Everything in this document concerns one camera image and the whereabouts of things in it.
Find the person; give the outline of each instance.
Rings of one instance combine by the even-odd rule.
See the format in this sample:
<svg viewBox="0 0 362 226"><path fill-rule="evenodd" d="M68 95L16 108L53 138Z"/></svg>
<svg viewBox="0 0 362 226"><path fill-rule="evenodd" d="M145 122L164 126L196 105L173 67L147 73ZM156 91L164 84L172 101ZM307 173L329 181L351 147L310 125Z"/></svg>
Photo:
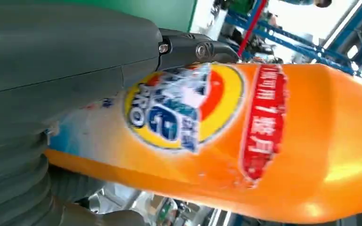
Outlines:
<svg viewBox="0 0 362 226"><path fill-rule="evenodd" d="M326 8L331 5L332 0L281 0L294 5L316 5L320 8Z"/></svg>

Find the red pole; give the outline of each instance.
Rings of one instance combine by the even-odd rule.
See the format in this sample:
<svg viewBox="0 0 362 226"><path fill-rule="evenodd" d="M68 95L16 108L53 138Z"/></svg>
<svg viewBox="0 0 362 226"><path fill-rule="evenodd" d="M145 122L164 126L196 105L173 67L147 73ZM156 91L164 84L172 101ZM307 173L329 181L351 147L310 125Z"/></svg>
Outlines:
<svg viewBox="0 0 362 226"><path fill-rule="evenodd" d="M257 11L254 12L253 19L249 24L249 29L246 31L245 38L244 38L243 42L241 43L241 46L239 47L239 50L238 50L239 57L241 57L243 51L245 51L247 40L249 39L250 35L252 34L252 31L255 28L255 25L256 25L257 21L259 20L260 15L262 14L263 9L267 3L267 0L258 0L258 1L260 1L260 5L259 5Z"/></svg>

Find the green wall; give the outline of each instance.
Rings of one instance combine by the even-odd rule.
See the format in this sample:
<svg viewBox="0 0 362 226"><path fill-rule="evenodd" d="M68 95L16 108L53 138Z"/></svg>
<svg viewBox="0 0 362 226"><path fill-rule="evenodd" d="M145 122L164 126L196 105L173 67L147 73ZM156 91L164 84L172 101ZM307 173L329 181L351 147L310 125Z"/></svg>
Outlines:
<svg viewBox="0 0 362 226"><path fill-rule="evenodd" d="M153 21L158 27L186 32L197 0L0 0L0 4L79 3L111 8Z"/></svg>

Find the bottle label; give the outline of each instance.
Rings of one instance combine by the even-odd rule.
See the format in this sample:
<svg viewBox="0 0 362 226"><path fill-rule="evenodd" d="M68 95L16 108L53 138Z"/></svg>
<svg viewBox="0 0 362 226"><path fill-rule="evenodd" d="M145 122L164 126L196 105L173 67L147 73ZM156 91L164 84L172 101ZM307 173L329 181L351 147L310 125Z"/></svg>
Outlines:
<svg viewBox="0 0 362 226"><path fill-rule="evenodd" d="M244 83L229 70L231 74L221 74L204 64L157 73L141 82L124 101L131 132L164 153L198 153L240 106Z"/></svg>
<svg viewBox="0 0 362 226"><path fill-rule="evenodd" d="M257 182L280 151L287 78L278 65L261 65L252 86L251 105L241 147L244 175Z"/></svg>

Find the gray machine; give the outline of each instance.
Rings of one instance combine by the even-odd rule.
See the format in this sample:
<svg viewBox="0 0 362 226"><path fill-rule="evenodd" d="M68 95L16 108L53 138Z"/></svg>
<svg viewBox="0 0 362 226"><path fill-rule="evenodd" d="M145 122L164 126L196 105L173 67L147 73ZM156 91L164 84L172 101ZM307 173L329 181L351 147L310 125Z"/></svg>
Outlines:
<svg viewBox="0 0 362 226"><path fill-rule="evenodd" d="M0 6L0 226L139 226L52 196L43 131L64 113L146 75L193 62L236 62L227 45L103 8Z"/></svg>

